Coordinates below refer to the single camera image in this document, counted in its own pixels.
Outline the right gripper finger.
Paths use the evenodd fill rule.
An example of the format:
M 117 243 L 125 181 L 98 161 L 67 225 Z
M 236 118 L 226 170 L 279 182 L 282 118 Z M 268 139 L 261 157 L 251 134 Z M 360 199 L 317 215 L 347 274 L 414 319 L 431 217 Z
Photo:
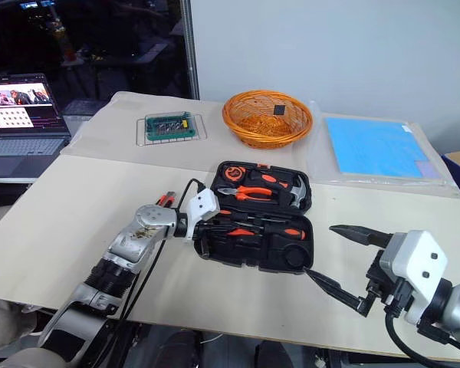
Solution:
M 329 229 L 361 245 L 375 245 L 380 248 L 386 248 L 393 237 L 390 233 L 380 232 L 358 225 L 332 225 Z
M 328 295 L 345 304 L 358 314 L 367 317 L 374 302 L 374 293 L 368 291 L 365 297 L 355 297 L 345 291 L 340 284 L 328 276 L 311 269 L 305 269 L 305 273 Z

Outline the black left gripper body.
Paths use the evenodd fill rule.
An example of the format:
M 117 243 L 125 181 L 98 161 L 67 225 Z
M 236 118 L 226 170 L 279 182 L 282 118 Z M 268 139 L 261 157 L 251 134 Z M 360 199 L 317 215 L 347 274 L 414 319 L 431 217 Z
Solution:
M 201 238 L 208 238 L 212 248 L 215 242 L 222 237 L 223 227 L 220 225 L 214 225 L 211 223 L 199 223 L 195 228 L 193 235 L 193 241 L 197 241 Z

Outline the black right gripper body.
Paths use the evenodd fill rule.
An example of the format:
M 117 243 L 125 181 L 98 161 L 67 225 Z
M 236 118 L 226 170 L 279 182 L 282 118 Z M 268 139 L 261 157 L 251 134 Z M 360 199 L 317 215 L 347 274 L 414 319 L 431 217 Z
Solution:
M 383 253 L 384 250 L 379 250 L 376 253 L 376 257 L 366 273 L 366 277 L 369 279 L 366 290 L 374 294 L 386 305 L 386 314 L 392 317 L 399 317 L 407 305 L 407 281 L 398 276 L 391 278 L 380 267 L 380 259 Z

